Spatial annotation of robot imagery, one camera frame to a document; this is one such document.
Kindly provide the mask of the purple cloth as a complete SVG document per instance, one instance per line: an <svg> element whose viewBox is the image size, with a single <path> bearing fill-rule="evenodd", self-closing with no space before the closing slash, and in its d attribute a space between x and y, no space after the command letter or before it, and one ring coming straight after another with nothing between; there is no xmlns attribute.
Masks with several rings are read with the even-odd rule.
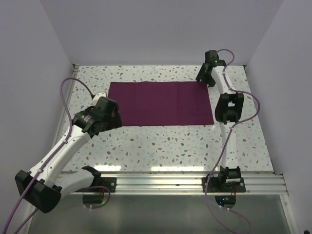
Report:
<svg viewBox="0 0 312 234"><path fill-rule="evenodd" d="M108 97L118 103L123 126L214 124L205 83L112 82Z"/></svg>

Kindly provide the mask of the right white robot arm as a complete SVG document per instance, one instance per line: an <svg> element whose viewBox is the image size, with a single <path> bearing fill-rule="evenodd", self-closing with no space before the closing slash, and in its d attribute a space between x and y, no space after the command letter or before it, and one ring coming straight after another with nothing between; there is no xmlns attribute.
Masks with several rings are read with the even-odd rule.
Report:
<svg viewBox="0 0 312 234"><path fill-rule="evenodd" d="M244 94L234 90L232 82L226 77L225 66L225 61L214 58L202 65L196 77L196 81L202 81L209 87L216 86L220 93L214 116L221 129L223 146L216 166L218 175L212 175L209 180L207 191L210 193L230 192L243 185L233 127L240 121Z"/></svg>

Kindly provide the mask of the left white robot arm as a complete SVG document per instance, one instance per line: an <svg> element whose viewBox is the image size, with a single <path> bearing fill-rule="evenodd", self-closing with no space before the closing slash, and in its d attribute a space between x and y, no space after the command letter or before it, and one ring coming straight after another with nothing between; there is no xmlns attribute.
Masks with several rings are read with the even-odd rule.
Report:
<svg viewBox="0 0 312 234"><path fill-rule="evenodd" d="M99 97L94 106L75 114L72 126L41 162L25 172L20 170L15 182L20 196L43 213L52 211L60 200L78 190L92 192L105 190L101 173L91 166L84 166L60 185L60 173L78 152L99 133L122 127L118 103Z"/></svg>

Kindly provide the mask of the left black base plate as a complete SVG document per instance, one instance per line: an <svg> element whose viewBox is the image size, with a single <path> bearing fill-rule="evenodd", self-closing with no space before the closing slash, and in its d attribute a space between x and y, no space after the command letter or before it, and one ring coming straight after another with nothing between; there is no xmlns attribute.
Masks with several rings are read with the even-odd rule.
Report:
<svg viewBox="0 0 312 234"><path fill-rule="evenodd" d="M103 186L109 189L111 193L114 193L117 187L117 178L116 177L99 177L94 180L92 186Z"/></svg>

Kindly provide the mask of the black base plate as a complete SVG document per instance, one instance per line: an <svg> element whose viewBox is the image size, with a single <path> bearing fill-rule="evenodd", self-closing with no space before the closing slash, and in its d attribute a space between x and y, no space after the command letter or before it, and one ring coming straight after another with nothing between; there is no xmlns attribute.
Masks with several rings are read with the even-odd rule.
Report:
<svg viewBox="0 0 312 234"><path fill-rule="evenodd" d="M94 180L92 186L103 186L109 189L111 193L114 193L117 187L117 178L116 177L99 177Z"/></svg>
<svg viewBox="0 0 312 234"><path fill-rule="evenodd" d="M206 189L208 177L201 179L203 192L208 193L244 193L246 192L244 179L241 178L239 182L221 183L217 177L211 177L208 188Z"/></svg>

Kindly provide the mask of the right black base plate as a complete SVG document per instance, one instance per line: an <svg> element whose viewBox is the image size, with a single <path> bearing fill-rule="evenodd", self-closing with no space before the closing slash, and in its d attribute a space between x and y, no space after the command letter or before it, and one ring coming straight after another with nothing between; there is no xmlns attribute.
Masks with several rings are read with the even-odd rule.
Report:
<svg viewBox="0 0 312 234"><path fill-rule="evenodd" d="M244 179L241 178L239 182L221 183L217 177L211 177L208 188L206 189L208 177L201 179L203 192L208 193L244 193L246 192Z"/></svg>

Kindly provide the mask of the aluminium front rail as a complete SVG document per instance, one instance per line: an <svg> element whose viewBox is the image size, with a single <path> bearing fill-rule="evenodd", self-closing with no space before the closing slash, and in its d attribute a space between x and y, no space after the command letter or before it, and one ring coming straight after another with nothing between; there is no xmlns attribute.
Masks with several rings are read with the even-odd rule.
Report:
<svg viewBox="0 0 312 234"><path fill-rule="evenodd" d="M116 195L203 195L207 172L101 173ZM286 195L284 177L272 173L242 173L239 183L209 189L209 195Z"/></svg>

